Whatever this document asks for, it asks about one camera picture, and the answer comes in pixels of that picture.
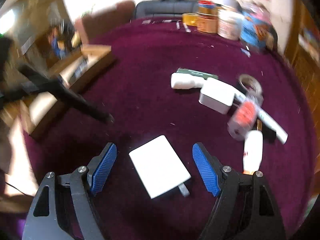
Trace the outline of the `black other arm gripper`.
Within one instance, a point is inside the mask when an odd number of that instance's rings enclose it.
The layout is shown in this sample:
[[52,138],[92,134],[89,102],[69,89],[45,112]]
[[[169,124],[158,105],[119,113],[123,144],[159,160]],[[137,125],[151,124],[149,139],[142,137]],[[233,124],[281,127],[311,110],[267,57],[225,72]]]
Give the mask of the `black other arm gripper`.
[[107,124],[114,123],[114,118],[110,113],[100,111],[79,94],[66,88],[61,75],[46,77],[27,64],[21,64],[18,71],[23,74],[28,81],[1,91],[1,108],[7,103],[20,100],[25,96],[48,92],[65,105],[89,115],[100,122]]

